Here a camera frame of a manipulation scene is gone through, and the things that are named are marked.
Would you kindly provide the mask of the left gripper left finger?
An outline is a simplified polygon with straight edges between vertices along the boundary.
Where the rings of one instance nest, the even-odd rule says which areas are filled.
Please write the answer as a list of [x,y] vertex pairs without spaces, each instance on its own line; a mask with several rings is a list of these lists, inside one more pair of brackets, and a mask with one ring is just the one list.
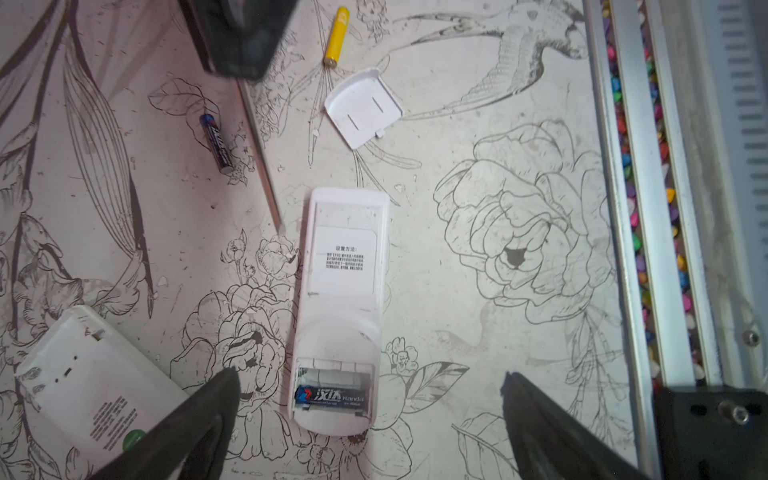
[[94,479],[218,479],[240,401],[237,370],[218,372]]

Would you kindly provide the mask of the white remote with display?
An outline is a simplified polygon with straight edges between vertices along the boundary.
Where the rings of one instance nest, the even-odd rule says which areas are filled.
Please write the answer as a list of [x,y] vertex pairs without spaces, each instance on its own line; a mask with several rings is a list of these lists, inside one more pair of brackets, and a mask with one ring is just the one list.
[[[288,413],[300,427],[353,436],[375,421],[390,200],[365,189],[318,187],[307,207]],[[354,388],[366,413],[294,404],[300,385]]]

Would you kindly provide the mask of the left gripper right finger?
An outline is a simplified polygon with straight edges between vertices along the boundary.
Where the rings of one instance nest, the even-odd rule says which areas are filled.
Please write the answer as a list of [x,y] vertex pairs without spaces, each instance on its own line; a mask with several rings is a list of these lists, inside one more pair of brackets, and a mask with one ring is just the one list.
[[523,479],[644,479],[524,375],[507,373],[503,418]]

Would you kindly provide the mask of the yellow battery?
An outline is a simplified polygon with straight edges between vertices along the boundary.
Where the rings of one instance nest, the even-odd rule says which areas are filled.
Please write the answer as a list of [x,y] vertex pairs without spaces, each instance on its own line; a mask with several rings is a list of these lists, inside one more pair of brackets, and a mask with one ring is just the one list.
[[338,65],[349,19],[349,10],[346,7],[339,7],[331,25],[331,31],[323,57],[323,65],[326,68],[336,68]]

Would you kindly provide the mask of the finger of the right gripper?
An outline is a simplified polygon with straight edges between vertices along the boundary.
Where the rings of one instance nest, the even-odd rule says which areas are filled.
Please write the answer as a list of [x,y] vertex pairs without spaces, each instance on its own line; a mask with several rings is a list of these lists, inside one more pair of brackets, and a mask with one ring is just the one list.
[[180,0],[203,69],[260,81],[296,8],[296,0]]

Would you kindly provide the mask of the white remote with green sticker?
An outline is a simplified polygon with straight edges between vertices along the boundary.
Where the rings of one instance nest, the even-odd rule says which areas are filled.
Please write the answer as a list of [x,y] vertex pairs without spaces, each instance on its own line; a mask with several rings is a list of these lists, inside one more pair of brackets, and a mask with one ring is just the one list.
[[17,367],[40,413],[96,469],[188,397],[92,308],[65,310]]

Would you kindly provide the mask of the blue black battery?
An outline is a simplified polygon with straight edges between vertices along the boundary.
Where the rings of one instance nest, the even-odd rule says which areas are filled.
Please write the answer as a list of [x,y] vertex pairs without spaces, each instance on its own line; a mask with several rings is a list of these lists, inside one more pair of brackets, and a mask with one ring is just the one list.
[[231,160],[229,150],[222,139],[221,131],[215,118],[210,114],[203,114],[199,117],[199,122],[219,172],[224,175],[232,174],[235,170],[234,164]]

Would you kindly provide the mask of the clear handled screwdriver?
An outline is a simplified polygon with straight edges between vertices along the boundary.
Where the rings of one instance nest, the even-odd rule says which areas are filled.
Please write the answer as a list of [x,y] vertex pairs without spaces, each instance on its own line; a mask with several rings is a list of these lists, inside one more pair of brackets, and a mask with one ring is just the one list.
[[277,195],[275,193],[273,182],[266,165],[261,141],[259,140],[258,136],[259,131],[256,125],[256,121],[250,109],[247,82],[245,80],[237,80],[237,87],[245,109],[246,118],[248,120],[250,136],[255,150],[254,158],[256,161],[256,169],[260,176],[262,189],[270,211],[271,219],[276,229],[276,233],[278,235],[285,235],[285,224],[279,209]]

